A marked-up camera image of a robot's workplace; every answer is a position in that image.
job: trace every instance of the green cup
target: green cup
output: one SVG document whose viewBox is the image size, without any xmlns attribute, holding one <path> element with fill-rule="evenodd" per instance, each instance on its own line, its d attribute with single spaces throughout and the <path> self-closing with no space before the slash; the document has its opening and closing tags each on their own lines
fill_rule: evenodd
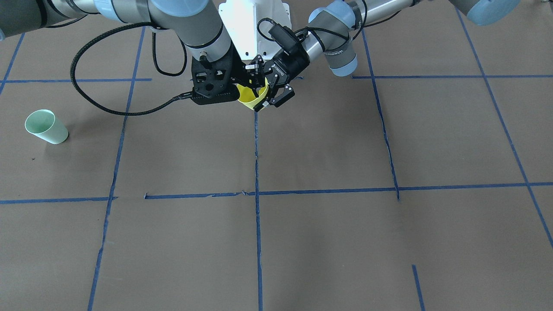
<svg viewBox="0 0 553 311">
<path fill-rule="evenodd" d="M 51 144 L 64 142 L 69 136 L 67 128 L 53 112 L 46 109 L 31 113 L 25 120 L 27 132 Z"/>
</svg>

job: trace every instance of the robotic arm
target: robotic arm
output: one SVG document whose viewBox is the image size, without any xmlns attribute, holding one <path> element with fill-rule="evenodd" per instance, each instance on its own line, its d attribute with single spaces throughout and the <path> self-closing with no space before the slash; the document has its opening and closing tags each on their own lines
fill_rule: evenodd
<svg viewBox="0 0 553 311">
<path fill-rule="evenodd" d="M 267 81 L 269 91 L 254 107 L 259 111 L 267 106 L 279 107 L 292 98 L 291 80 L 321 55 L 335 75 L 352 74 L 357 56 L 349 33 L 419 2 L 335 0 L 314 10 L 307 27 L 296 32 L 262 19 L 260 23 L 273 24 L 269 35 L 282 49 L 267 62 L 258 55 L 249 65 L 240 59 L 211 0 L 1 0 L 0 40 L 88 14 L 172 29 L 193 56 L 194 89 L 188 98 L 199 105 L 235 101 L 240 96 L 236 84 L 252 89 L 259 97 L 258 90 Z M 473 22 L 485 25 L 503 18 L 520 0 L 450 2 Z"/>
</svg>

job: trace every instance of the light blue cap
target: light blue cap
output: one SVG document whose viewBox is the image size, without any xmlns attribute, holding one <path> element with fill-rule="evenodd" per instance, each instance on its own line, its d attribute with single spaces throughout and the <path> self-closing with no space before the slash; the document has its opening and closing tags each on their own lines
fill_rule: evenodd
<svg viewBox="0 0 553 311">
<path fill-rule="evenodd" d="M 314 20 L 315 17 L 317 17 L 317 15 L 322 11 L 332 14 L 334 17 L 339 19 L 340 22 L 344 23 L 344 25 L 348 26 L 349 28 L 353 28 L 353 26 L 355 25 L 355 13 L 353 12 L 349 4 L 344 1 L 335 0 L 326 8 L 315 9 L 311 13 L 311 15 L 309 15 L 309 23 L 311 23 L 311 21 Z"/>
<path fill-rule="evenodd" d="M 357 54 L 355 55 L 355 58 L 353 58 L 353 60 L 349 62 L 349 64 L 336 69 L 331 68 L 331 70 L 333 74 L 339 77 L 345 77 L 352 74 L 356 68 L 357 68 Z"/>
<path fill-rule="evenodd" d="M 163 13 L 176 17 L 194 16 L 207 6 L 210 0 L 152 0 Z"/>
<path fill-rule="evenodd" d="M 497 22 L 509 14 L 520 0 L 480 0 L 468 11 L 467 18 L 484 26 Z"/>
<path fill-rule="evenodd" d="M 96 6 L 98 12 L 100 12 L 100 14 L 102 14 L 103 16 L 109 19 L 116 20 L 118 22 L 123 22 L 119 19 L 117 13 L 115 13 L 115 9 L 111 0 L 94 0 L 94 5 Z"/>
</svg>

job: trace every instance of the cup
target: cup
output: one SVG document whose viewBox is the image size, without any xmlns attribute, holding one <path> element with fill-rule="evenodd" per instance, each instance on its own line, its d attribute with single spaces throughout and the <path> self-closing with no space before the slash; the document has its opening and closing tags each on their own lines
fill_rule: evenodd
<svg viewBox="0 0 553 311">
<path fill-rule="evenodd" d="M 31 113 L 25 120 L 25 129 L 51 144 L 62 143 L 69 136 L 67 128 L 60 119 L 47 109 Z"/>
</svg>

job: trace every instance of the white mounting bracket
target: white mounting bracket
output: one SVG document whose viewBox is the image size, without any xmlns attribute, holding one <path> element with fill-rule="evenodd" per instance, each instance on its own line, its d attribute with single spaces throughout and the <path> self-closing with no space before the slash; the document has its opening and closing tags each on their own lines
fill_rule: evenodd
<svg viewBox="0 0 553 311">
<path fill-rule="evenodd" d="M 282 0 L 227 0 L 219 5 L 219 15 L 242 60 L 252 60 L 258 54 L 269 60 L 280 50 L 277 43 L 266 40 L 257 32 L 257 23 L 262 18 L 268 17 L 292 28 L 290 6 Z M 269 22 L 260 25 L 266 36 L 269 36 L 270 28 Z"/>
</svg>

